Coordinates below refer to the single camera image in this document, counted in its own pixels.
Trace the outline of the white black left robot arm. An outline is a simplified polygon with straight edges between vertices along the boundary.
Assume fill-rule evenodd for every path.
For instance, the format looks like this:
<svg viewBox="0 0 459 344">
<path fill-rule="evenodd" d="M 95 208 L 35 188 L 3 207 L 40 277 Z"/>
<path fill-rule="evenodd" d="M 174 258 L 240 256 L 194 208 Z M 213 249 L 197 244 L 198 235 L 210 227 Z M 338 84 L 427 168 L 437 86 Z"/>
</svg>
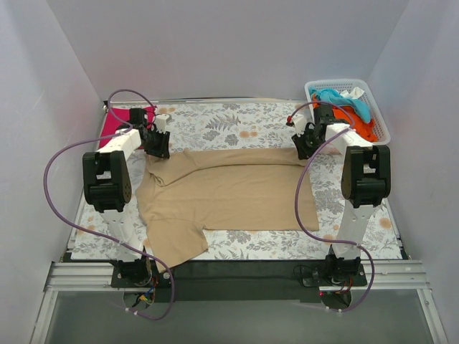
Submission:
<svg viewBox="0 0 459 344">
<path fill-rule="evenodd" d="M 117 248 L 112 265 L 118 269 L 124 282 L 146 286 L 152 280 L 151 263 L 140 254 L 143 244 L 134 231 L 128 208 L 132 198 L 132 185 L 127 160 L 138 148 L 153 157 L 169 158 L 170 132 L 166 130 L 171 116 L 153 115 L 143 108 L 131 108 L 129 119 L 115 131 L 102 148 L 85 153 L 82 157 L 83 191 L 85 200 L 100 213 L 108 225 L 108 235 L 124 246 Z"/>
</svg>

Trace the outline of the beige t shirt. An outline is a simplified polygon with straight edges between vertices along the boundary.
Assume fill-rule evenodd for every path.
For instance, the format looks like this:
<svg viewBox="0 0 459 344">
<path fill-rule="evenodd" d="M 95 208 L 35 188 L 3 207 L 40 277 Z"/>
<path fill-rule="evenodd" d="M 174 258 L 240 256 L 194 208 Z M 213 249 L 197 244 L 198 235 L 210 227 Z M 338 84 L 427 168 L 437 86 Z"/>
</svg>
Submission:
<svg viewBox="0 0 459 344">
<path fill-rule="evenodd" d="M 295 148 L 147 156 L 136 199 L 158 269 L 204 253 L 206 230 L 318 231 L 305 164 Z"/>
</svg>

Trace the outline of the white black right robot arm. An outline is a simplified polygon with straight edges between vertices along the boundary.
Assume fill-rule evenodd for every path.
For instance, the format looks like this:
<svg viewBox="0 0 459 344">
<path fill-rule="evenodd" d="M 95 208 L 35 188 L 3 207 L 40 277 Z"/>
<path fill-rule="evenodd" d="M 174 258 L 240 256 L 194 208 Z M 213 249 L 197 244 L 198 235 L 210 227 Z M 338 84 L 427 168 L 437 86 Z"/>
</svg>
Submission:
<svg viewBox="0 0 459 344">
<path fill-rule="evenodd" d="M 295 130 L 292 140 L 299 159 L 312 163 L 329 144 L 343 155 L 341 193 L 345 206 L 336 238 L 327 241 L 326 258 L 313 264 L 302 282 L 307 287 L 364 284 L 361 255 L 368 251 L 362 240 L 370 217 L 391 191 L 390 149 L 363 139 L 354 128 L 354 118 L 343 107 L 324 101 L 309 104 L 313 121 L 295 110 L 286 124 Z"/>
</svg>

